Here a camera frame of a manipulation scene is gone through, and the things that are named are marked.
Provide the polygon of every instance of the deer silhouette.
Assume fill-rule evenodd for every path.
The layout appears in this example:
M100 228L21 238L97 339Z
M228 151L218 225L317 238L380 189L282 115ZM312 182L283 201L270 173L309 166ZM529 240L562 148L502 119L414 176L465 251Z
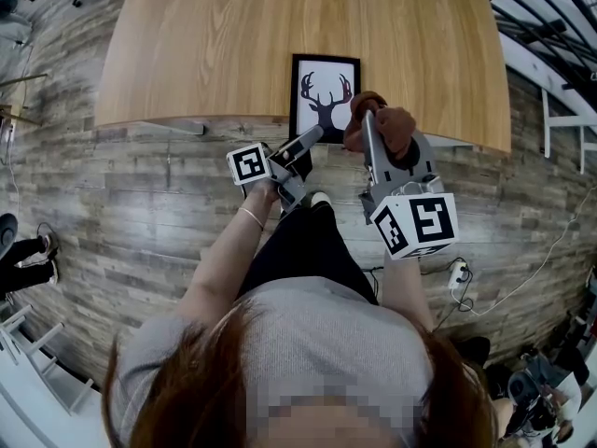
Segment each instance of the deer silhouette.
M346 77L340 73L340 83L342 84L342 91L343 96L341 100L334 101L334 95L332 92L329 92L329 105L322 105L319 99L319 93L317 93L317 99L311 97L309 94L309 90L313 87L311 84L311 77L313 75L313 71L309 75L305 75L300 82L300 96L305 100L309 100L314 103L314 105L309 105L309 108L312 109L317 116L319 117L319 121L317 124L324 129L325 134L329 134L335 131L340 131L338 128L334 126L334 121L332 120L332 111L338 105L344 105L351 101L353 97L353 92L351 91L351 82L346 79Z

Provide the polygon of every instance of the framed picture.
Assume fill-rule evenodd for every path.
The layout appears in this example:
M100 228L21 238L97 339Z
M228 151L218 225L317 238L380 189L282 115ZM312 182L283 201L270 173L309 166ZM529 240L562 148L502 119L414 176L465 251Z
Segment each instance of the framed picture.
M351 120L351 101L361 92L361 61L326 55L292 58L290 139L319 124L320 143L339 143Z

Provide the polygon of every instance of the wooden floor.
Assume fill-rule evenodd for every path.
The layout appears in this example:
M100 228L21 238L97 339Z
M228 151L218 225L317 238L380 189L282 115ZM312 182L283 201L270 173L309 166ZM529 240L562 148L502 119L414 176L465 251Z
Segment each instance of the wooden floor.
M12 162L21 195L20 237L33 236L43 221L58 232L61 283L26 289L14 299L34 306L26 323L34 336L63 322L65 330L49 348L101 383L115 334L126 340L147 317L175 305L197 261L242 202L226 153L254 141L275 146L287 127L223 121L199 138L148 124L95 130L95 91L123 0L85 0L80 10L59 0L48 11L42 1L50 0L25 10L44 43L34 39L28 63L25 51L0 62L0 80L20 74L26 64L27 73L51 71L27 89L32 115L45 124L18 130ZM462 242L423 262L428 271L464 257L475 274L468 291L481 311L537 269L597 176L592 156L589 175L578 174L578 140L571 130L553 131L552 157L545 160L538 90L516 75L508 78L512 155L471 147L437 151L447 190L456 195ZM363 268L380 265L382 244L365 226L356 198L367 182L362 157L320 146L313 162L309 185L330 194L354 258ZM545 340L565 311L581 303L597 255L596 205L597 194L534 281L484 317L454 312L446 332L490 337L493 358ZM2 167L0 213L16 207L17 193ZM268 233L275 223L272 216ZM423 279L438 318L453 307L449 277Z

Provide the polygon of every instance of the long brown hair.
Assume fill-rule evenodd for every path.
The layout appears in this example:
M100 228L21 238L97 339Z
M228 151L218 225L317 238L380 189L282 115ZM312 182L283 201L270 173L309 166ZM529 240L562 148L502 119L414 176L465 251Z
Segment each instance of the long brown hair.
M139 412L131 448L246 445L243 336L253 311L237 307L216 331L188 329L158 370ZM497 442L493 408L480 371L465 368L451 343L413 324L421 334L434 377L423 397L418 429L422 447L489 448ZM118 346L112 345L102 396L104 425L114 448L122 446L110 415Z

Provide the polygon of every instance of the gray shirt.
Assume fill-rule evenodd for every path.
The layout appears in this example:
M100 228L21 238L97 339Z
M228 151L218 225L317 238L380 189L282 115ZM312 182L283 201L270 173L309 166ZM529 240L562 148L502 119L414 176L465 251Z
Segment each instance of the gray shirt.
M293 397L342 396L414 445L432 368L406 318L322 277L272 281L245 297L259 310L243 346L249 429ZM152 318L121 355L112 421L125 444L161 361L189 324Z

